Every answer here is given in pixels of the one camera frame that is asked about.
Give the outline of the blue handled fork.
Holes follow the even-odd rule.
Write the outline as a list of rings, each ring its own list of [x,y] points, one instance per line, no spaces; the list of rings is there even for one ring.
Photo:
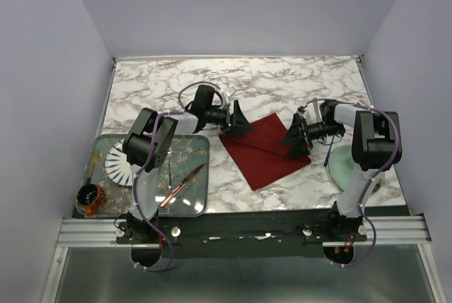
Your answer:
[[[325,160],[324,160],[324,162],[323,162],[323,166],[324,167],[327,167],[328,166],[328,161],[329,161],[329,158],[330,158],[330,156],[331,156],[331,151],[332,151],[332,147],[333,147],[333,144],[335,143],[335,137],[333,136],[332,138],[331,138],[331,142],[329,143],[329,148],[328,148],[328,152],[326,153],[326,157],[325,157]]]

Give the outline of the dark red cloth napkin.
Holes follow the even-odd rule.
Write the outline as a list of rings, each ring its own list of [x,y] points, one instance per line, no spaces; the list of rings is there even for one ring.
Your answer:
[[[277,114],[269,114],[253,122],[252,126],[254,130],[244,137],[220,135],[220,141],[251,190],[268,186],[311,163],[307,156],[287,156],[290,147],[280,145],[287,129]]]

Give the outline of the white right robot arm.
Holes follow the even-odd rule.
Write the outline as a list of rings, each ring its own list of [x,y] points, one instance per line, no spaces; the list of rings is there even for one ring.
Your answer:
[[[353,129],[351,156],[354,162],[347,187],[329,210],[321,228],[335,241],[358,233],[364,207],[379,175],[400,162],[403,154],[397,112],[385,112],[360,103],[324,99],[319,106],[321,120],[309,124],[300,107],[280,145],[289,145],[289,158],[306,157],[314,141],[328,136],[344,136]]]

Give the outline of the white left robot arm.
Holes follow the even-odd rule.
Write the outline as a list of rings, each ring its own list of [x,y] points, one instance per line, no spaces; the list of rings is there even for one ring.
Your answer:
[[[244,137],[254,130],[237,100],[230,104],[227,94],[221,93],[213,83],[196,82],[193,85],[197,87],[194,99],[182,105],[180,112],[143,108],[123,142],[126,161],[136,168],[127,227],[142,243],[151,242],[155,236],[167,240],[157,227],[155,195],[158,170],[167,158],[174,136],[198,133],[208,124],[219,126],[221,133],[231,137]]]

